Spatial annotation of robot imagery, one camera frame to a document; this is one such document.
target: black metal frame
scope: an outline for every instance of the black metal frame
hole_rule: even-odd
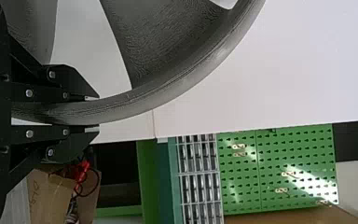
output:
[[[6,195],[41,161],[66,163],[98,135],[94,127],[11,125],[11,104],[84,101],[98,93],[67,65],[42,65],[7,32],[0,8],[0,216]]]

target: bolt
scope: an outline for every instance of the bolt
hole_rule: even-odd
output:
[[[31,97],[34,96],[34,92],[33,92],[32,90],[27,90],[27,91],[25,92],[25,95],[26,95],[28,98],[31,98]]]
[[[28,130],[28,131],[25,133],[25,136],[26,136],[27,138],[33,138],[33,137],[34,137],[34,131]]]
[[[3,74],[3,75],[1,76],[1,79],[2,79],[2,81],[4,81],[4,82],[9,82],[9,81],[10,81],[10,76],[9,76],[8,74]]]
[[[2,154],[7,154],[9,150],[10,150],[10,146],[1,147]]]
[[[48,148],[48,157],[52,157],[52,156],[54,156],[54,149]]]
[[[68,135],[68,134],[69,134],[69,130],[64,129],[64,130],[62,131],[62,134],[63,134],[64,136]]]
[[[48,77],[54,79],[56,77],[56,73],[54,71],[49,71]]]

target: wire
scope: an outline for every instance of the wire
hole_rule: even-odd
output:
[[[94,188],[92,189],[92,191],[90,191],[89,193],[87,194],[82,194],[83,193],[83,186],[81,184],[79,184],[79,187],[81,188],[80,192],[78,192],[76,189],[75,189],[75,193],[76,193],[76,198],[77,197],[80,197],[80,198],[86,198],[86,197],[89,197],[97,188],[98,186],[100,185],[100,181],[101,181],[101,177],[100,177],[100,174],[98,174],[98,172],[92,168],[89,168],[92,172],[94,172],[94,174],[97,176],[97,183],[95,184]]]

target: bolt head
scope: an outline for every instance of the bolt head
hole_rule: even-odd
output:
[[[62,130],[62,134],[64,136],[67,136],[69,134],[69,130],[67,130],[67,129]]]
[[[25,95],[28,97],[28,98],[31,98],[31,97],[34,97],[34,92],[32,90],[27,90],[25,92]]]
[[[34,137],[34,131],[28,130],[28,131],[25,133],[25,136],[26,136],[27,138],[33,138],[33,137]]]
[[[54,71],[49,71],[48,77],[54,79],[56,77],[56,73]]]
[[[54,156],[54,149],[53,148],[49,148],[48,149],[48,157],[52,157]]]

